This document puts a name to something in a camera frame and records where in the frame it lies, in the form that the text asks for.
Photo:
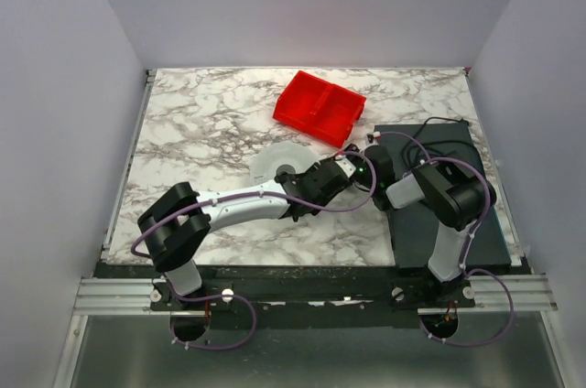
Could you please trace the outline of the white plastic cable spool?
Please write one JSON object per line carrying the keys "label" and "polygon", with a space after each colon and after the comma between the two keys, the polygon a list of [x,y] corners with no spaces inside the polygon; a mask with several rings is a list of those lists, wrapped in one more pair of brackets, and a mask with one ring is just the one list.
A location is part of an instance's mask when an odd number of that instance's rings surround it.
{"label": "white plastic cable spool", "polygon": [[319,156],[307,146],[283,141],[263,148],[249,166],[252,185],[273,179],[277,174],[300,174],[319,161]]}

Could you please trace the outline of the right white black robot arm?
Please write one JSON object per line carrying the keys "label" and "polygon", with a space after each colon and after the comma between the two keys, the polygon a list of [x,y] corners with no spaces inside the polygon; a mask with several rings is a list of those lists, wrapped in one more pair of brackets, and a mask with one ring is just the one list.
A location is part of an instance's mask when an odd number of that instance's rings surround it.
{"label": "right white black robot arm", "polygon": [[356,165],[354,182],[372,189],[371,199],[382,212],[401,210],[424,202],[438,220],[433,252],[423,282],[441,291],[465,277],[466,259],[477,228],[495,203],[494,188],[474,167],[454,157],[427,156],[402,178],[396,178],[388,150],[371,144],[361,150],[350,144],[346,152],[366,156],[374,168],[351,155]]}

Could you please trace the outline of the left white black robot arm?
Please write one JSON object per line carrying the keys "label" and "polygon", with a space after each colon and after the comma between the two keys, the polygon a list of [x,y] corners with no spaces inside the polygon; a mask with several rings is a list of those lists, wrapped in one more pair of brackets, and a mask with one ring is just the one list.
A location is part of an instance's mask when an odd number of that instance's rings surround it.
{"label": "left white black robot arm", "polygon": [[202,287],[194,254],[204,238],[220,229],[256,220],[297,221],[316,215],[353,183],[356,166],[344,156],[323,159],[307,171],[230,192],[197,192],[181,182],[138,219],[148,255],[180,296]]}

